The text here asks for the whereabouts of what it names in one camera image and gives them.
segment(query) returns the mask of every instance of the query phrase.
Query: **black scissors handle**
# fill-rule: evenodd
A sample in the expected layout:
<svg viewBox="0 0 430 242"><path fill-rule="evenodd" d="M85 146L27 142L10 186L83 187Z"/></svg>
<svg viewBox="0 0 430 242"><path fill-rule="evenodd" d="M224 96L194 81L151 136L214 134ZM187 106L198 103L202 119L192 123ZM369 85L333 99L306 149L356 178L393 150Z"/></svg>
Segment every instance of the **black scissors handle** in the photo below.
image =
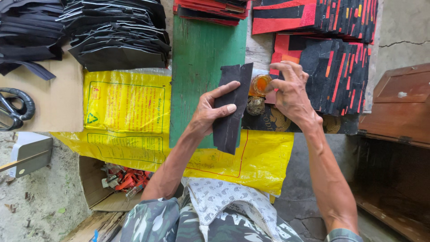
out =
<svg viewBox="0 0 430 242"><path fill-rule="evenodd" d="M21 128L24 124L24 120L29 120L34 116L36 106L34 105L33 99L25 92L16 88L0 88L0 92L11 93L16 96L4 97L0 93L0 102L4 105L5 109L0 107L0 112L9 116L13 124L8 126L0 122L4 127L0 127L0 131L11 131L14 129ZM21 108L17 108L12 104L12 100L17 99L21 103Z"/></svg>

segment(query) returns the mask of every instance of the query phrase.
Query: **camouflage shirt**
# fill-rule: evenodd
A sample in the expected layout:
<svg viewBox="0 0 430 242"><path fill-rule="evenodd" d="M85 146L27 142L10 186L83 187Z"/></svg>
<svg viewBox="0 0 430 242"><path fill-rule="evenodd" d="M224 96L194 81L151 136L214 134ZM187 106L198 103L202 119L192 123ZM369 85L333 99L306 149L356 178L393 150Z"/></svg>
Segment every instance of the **camouflage shirt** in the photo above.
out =
<svg viewBox="0 0 430 242"><path fill-rule="evenodd" d="M297 233L279 216L277 230L285 242L302 242ZM199 217L190 196L180 207L172 198L141 201L127 215L121 242L204 242L199 230ZM246 214L226 208L209 225L209 242L271 242L272 239ZM326 242L363 242L350 230L331 231Z"/></svg>

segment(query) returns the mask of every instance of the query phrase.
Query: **green wooden board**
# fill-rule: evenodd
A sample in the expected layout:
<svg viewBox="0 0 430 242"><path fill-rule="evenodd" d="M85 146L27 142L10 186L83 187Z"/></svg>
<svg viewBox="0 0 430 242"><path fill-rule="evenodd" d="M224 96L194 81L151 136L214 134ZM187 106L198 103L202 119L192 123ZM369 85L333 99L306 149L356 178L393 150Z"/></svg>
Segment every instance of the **green wooden board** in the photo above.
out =
<svg viewBox="0 0 430 242"><path fill-rule="evenodd" d="M170 141L173 148L199 103L218 87L221 66L245 63L247 19L222 26L173 16L172 100ZM212 135L199 148L216 148Z"/></svg>

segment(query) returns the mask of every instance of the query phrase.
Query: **person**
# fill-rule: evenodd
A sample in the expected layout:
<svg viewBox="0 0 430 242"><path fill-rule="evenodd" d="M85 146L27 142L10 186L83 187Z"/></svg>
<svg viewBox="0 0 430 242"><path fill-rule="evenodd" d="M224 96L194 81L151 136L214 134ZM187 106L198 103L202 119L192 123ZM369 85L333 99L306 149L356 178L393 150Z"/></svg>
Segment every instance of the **person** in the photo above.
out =
<svg viewBox="0 0 430 242"><path fill-rule="evenodd" d="M307 97L309 75L293 62L273 63L285 81L267 87L276 92L276 107L303 131L309 150L310 176L317 205L329 234L326 241L362 242L358 236L357 208L353 194L327 143L322 118ZM279 216L260 191L209 178L189 178L183 202L173 198L182 174L201 140L212 132L215 119L235 112L229 104L213 108L215 98L236 89L232 81L200 97L194 115L144 189L141 202L127 215L122 242L300 242L297 233Z"/></svg>

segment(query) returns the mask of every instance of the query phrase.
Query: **glass jar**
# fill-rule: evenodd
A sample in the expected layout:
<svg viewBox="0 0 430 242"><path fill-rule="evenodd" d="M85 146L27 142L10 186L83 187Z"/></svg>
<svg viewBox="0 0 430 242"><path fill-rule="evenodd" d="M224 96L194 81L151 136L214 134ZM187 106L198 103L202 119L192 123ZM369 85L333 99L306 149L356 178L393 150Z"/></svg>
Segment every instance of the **glass jar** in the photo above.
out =
<svg viewBox="0 0 430 242"><path fill-rule="evenodd" d="M254 77L249 87L249 94L251 96L264 96L267 94L266 87L272 81L269 74L259 74Z"/></svg>

